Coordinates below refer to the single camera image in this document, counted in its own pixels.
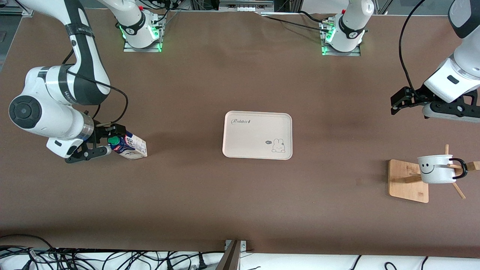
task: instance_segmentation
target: gray floor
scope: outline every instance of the gray floor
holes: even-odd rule
[[[394,0],[388,9],[388,14],[409,14],[419,0]],[[85,8],[105,8],[96,0],[80,0]],[[378,0],[379,6],[382,7],[387,0]],[[447,15],[448,9],[453,0],[427,0],[417,9],[417,15]],[[348,0],[315,0],[315,5],[319,8],[325,7],[325,4],[345,5]],[[6,36],[3,42],[0,42],[0,71],[7,57],[8,50],[12,43],[15,31],[20,23],[20,16],[0,16],[0,31],[5,31]]]

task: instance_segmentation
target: mug rim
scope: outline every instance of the mug rim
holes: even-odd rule
[[[439,158],[439,157],[453,157],[453,155],[431,155],[431,156],[418,157],[418,159],[421,159],[421,158],[432,158],[432,157],[436,157],[436,158]]]

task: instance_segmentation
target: white tray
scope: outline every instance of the white tray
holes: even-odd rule
[[[292,157],[292,118],[286,113],[229,111],[222,151],[229,158],[288,160]]]

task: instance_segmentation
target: table surface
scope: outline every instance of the table surface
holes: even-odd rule
[[[87,13],[112,85],[129,95],[121,124],[149,156],[68,165],[46,138],[0,114],[2,233],[65,247],[216,250],[239,238],[256,252],[480,254],[478,175],[459,181],[465,200],[449,184],[430,185],[428,204],[387,192],[390,159],[416,162],[446,143],[456,157],[479,158],[480,125],[425,120],[420,107],[390,115],[390,96],[406,85],[397,51],[404,17],[372,17],[362,56],[332,57],[322,56],[318,32],[252,12],[181,12],[162,53],[124,53],[110,11]],[[61,63],[71,49],[64,32],[41,14],[22,20],[0,74],[0,108],[29,69]],[[404,55],[413,83],[459,43],[446,17],[412,18]],[[97,118],[123,106],[112,92]],[[230,110],[288,113],[292,158],[223,156]]]

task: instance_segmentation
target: round black joint cap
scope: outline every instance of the round black joint cap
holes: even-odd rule
[[[34,128],[42,116],[42,106],[31,96],[15,98],[8,111],[10,119],[24,129]]]

